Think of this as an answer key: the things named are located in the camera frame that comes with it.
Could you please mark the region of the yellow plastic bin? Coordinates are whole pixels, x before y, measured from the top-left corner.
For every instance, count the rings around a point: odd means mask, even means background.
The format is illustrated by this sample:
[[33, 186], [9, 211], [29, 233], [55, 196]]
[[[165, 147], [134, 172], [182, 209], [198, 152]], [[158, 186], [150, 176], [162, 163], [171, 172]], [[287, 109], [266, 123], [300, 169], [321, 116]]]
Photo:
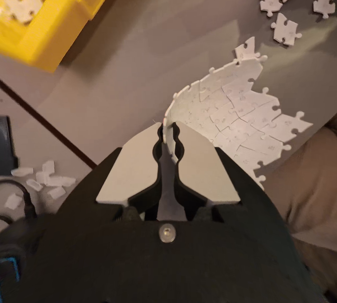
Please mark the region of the yellow plastic bin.
[[105, 0], [45, 0], [23, 25], [1, 20], [1, 56], [53, 73]]

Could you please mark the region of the pile of clear plastic clips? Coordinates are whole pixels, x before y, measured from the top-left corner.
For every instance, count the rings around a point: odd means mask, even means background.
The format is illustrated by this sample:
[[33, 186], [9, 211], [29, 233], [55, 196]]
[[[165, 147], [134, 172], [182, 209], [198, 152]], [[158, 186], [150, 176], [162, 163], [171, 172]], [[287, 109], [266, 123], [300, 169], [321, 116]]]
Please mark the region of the pile of clear plastic clips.
[[47, 161], [42, 165], [42, 170], [34, 172], [31, 167], [17, 167], [10, 170], [10, 175], [22, 179], [26, 190], [40, 192], [49, 189], [47, 194], [53, 200], [57, 200], [66, 194], [65, 189], [76, 184], [77, 180], [73, 177], [58, 176], [55, 174], [54, 161]]

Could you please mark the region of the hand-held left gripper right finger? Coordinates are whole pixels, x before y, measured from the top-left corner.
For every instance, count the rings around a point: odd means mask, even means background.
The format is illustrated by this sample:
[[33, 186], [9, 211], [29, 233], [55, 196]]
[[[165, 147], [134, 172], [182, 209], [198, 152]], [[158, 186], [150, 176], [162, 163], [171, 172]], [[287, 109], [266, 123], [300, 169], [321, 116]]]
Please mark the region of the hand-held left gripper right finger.
[[173, 123], [174, 195], [192, 221], [202, 207], [236, 205], [240, 197], [209, 139], [182, 122]]

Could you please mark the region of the assembled white puzzle ball section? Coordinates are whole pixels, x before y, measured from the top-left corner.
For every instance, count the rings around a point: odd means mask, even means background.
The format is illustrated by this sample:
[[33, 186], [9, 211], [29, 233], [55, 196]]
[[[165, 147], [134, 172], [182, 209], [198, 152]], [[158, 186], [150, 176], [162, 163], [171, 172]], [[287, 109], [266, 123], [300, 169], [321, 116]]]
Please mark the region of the assembled white puzzle ball section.
[[281, 112], [279, 99], [252, 90], [267, 56], [255, 52], [255, 37], [235, 48], [236, 58], [210, 68], [201, 80], [173, 96], [163, 119], [163, 141], [174, 163], [178, 162], [173, 139], [173, 123], [180, 121], [206, 137], [232, 158], [261, 187], [265, 176], [255, 170], [278, 160], [297, 133], [313, 124], [304, 121], [304, 112], [295, 116]]

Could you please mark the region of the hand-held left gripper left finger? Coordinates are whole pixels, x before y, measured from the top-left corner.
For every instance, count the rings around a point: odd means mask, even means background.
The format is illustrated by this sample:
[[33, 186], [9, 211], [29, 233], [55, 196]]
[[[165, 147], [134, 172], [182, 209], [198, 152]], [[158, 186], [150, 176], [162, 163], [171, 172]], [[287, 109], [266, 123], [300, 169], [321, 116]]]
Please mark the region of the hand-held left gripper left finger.
[[156, 221], [162, 196], [162, 123], [132, 137], [121, 148], [96, 202], [134, 207], [146, 221]]

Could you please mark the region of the black flat pad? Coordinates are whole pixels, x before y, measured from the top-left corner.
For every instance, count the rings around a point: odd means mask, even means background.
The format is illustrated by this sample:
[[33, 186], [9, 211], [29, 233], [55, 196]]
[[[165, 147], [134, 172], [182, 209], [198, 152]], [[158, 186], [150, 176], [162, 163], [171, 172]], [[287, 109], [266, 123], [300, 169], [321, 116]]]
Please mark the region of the black flat pad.
[[11, 135], [11, 124], [8, 116], [0, 116], [0, 176], [11, 176], [12, 170], [19, 166], [15, 155]]

